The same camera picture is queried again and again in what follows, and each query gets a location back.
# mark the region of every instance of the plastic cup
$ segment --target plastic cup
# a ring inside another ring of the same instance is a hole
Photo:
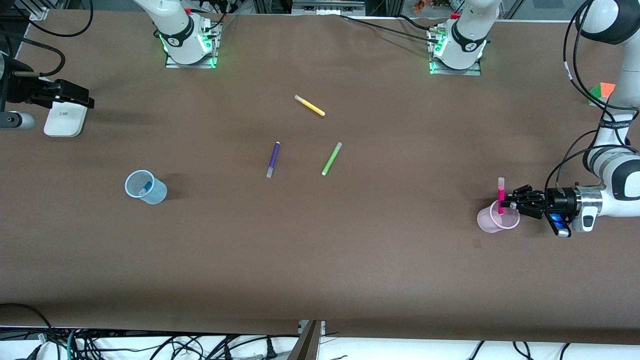
[[[504,208],[504,214],[498,214],[498,200],[494,201],[478,213],[478,225],[487,233],[497,233],[513,229],[520,223],[520,212],[516,209]]]
[[[159,204],[166,197],[166,185],[147,170],[136,170],[124,182],[128,196],[147,204]]]

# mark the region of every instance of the green marker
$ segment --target green marker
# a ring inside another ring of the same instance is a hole
[[[329,161],[326,162],[326,165],[324,166],[324,169],[322,170],[322,176],[325,176],[326,173],[329,172],[329,168],[331,167],[331,164],[333,164],[333,161],[335,160],[335,157],[338,156],[338,152],[340,151],[340,148],[342,147],[342,143],[339,142],[338,145],[335,146],[335,149],[333,150],[333,154],[331,154],[331,157],[329,158]]]

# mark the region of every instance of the pink marker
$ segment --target pink marker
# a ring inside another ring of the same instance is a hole
[[[504,201],[504,178],[498,178],[498,214],[504,214],[504,209],[502,208],[502,201]]]

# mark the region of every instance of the mounting plate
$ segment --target mounting plate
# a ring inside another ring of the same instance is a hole
[[[433,35],[430,31],[427,31],[427,38],[435,38],[440,40],[438,37],[441,35]],[[443,75],[467,75],[467,76],[480,76],[480,60],[476,60],[476,62],[468,69],[456,70],[452,69],[442,62],[439,58],[434,56],[435,48],[437,44],[432,44],[431,42],[428,44],[429,51],[429,72],[431,74],[443,74]]]
[[[211,26],[211,20],[205,18],[204,26]],[[208,40],[204,40],[206,46],[211,46],[212,51],[206,54],[200,61],[185,65],[175,62],[171,56],[167,54],[164,67],[167,69],[215,69],[218,65],[218,51],[220,50],[220,38],[222,34],[222,24],[217,24],[209,32],[204,33],[205,36],[213,37]]]

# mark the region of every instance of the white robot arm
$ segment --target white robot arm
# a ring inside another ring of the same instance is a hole
[[[165,51],[175,62],[192,64],[212,51],[211,21],[187,14],[179,0],[133,0],[151,16]]]
[[[621,44],[625,50],[616,88],[591,143],[596,149],[583,157],[585,168],[600,184],[549,188],[546,193],[527,185],[502,203],[523,215],[545,216],[562,237],[571,236],[570,227],[578,233],[593,230],[598,216],[640,216],[640,155],[621,146],[640,108],[640,4],[638,0],[587,0],[579,14],[582,36]]]
[[[459,19],[449,19],[439,25],[446,29],[446,39],[434,51],[444,65],[468,69],[482,56],[486,36],[498,19],[501,0],[466,0]]]

